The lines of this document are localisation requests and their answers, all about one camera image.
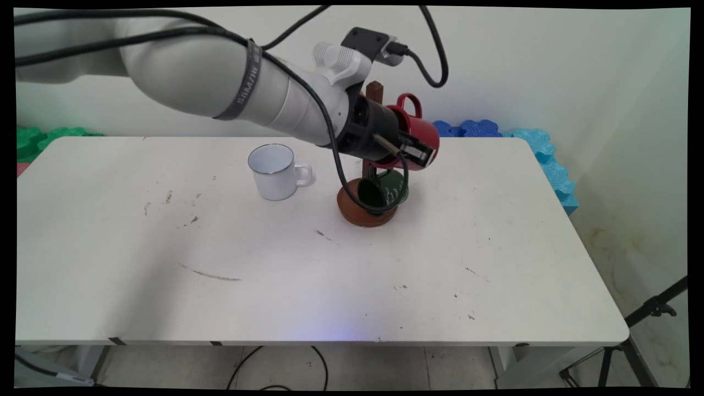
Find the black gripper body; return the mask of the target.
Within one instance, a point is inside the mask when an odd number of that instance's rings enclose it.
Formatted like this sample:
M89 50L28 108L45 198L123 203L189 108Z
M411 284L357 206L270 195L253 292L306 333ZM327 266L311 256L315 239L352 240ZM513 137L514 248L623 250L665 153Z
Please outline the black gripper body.
M349 113L336 137L338 153L385 162L410 143L410 135L402 131L393 110L358 94L348 93L345 98L349 100Z

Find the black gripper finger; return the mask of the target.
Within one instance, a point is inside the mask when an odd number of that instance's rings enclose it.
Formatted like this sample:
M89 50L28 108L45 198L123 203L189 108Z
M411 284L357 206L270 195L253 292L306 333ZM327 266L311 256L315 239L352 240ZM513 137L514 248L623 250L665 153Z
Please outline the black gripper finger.
M409 133L399 133L400 152L417 167L427 167L433 161L433 147Z

